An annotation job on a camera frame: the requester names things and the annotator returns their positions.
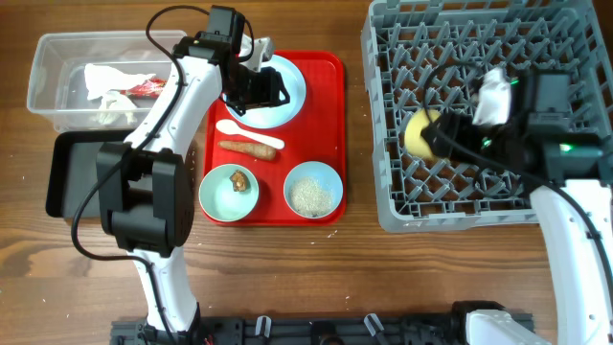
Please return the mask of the brown carrot-like food scrap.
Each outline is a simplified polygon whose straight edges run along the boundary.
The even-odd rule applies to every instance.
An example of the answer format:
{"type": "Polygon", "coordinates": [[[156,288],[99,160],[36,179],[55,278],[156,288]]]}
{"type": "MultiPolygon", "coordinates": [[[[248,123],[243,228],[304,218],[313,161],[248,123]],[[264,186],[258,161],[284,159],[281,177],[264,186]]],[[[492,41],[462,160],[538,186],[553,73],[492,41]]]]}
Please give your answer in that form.
{"type": "Polygon", "coordinates": [[[266,144],[240,141],[219,141],[217,145],[222,149],[243,153],[264,161],[272,161],[277,155],[277,150],[267,146],[266,144]]]}

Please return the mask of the green bowl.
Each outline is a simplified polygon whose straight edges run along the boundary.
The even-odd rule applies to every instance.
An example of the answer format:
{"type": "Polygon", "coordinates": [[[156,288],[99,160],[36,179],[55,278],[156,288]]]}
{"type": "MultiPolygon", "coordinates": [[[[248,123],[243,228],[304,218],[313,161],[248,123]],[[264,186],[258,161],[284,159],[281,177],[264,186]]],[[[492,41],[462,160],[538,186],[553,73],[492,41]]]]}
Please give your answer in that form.
{"type": "Polygon", "coordinates": [[[224,164],[207,172],[198,189],[198,200],[203,212],[220,222],[234,222],[247,217],[260,198],[258,179],[245,167],[224,164]],[[246,181],[244,191],[235,191],[231,177],[241,173],[246,181]]]}

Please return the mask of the light blue bowl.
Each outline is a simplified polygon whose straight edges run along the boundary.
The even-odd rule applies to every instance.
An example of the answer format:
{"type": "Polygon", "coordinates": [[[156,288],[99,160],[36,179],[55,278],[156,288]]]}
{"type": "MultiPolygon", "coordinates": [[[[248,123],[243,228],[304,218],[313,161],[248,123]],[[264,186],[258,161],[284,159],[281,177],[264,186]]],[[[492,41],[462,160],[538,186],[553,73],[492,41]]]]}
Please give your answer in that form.
{"type": "Polygon", "coordinates": [[[290,210],[304,219],[324,219],[341,205],[344,186],[331,166],[307,161],[290,170],[284,180],[284,199],[290,210]]]}

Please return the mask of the white rice grains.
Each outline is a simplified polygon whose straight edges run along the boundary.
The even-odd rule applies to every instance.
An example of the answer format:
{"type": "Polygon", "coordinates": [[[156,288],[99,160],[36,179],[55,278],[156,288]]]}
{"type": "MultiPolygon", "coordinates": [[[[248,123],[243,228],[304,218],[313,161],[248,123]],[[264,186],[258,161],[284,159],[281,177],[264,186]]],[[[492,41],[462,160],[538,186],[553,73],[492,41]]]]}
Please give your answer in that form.
{"type": "Polygon", "coordinates": [[[332,210],[331,191],[313,177],[298,179],[290,188],[289,200],[293,210],[306,218],[319,218],[332,210]]]}

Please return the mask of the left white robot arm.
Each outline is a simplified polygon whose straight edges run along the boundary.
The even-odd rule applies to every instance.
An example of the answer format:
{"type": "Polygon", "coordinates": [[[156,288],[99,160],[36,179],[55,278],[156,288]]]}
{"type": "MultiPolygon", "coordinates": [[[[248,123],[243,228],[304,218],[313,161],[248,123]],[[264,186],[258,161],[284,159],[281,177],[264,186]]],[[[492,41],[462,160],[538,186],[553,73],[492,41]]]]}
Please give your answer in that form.
{"type": "Polygon", "coordinates": [[[170,76],[144,121],[121,144],[102,145],[96,162],[103,231],[135,263],[148,301],[146,321],[114,344],[204,344],[200,308],[187,277],[193,191],[185,155],[216,101],[238,115],[291,100],[282,75],[265,66],[273,51],[254,48],[253,30],[233,8],[207,10],[205,30],[165,52],[170,76]]]}

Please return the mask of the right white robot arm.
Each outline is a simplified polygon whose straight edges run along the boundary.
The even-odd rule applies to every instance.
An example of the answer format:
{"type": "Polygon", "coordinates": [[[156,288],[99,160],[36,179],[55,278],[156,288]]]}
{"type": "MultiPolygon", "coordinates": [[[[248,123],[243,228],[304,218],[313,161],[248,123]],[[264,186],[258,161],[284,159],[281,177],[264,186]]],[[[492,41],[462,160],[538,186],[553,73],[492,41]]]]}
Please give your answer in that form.
{"type": "Polygon", "coordinates": [[[534,70],[507,81],[492,69],[471,118],[421,109],[430,155],[518,175],[546,245],[561,344],[612,341],[612,143],[575,131],[571,77],[534,70]]]}

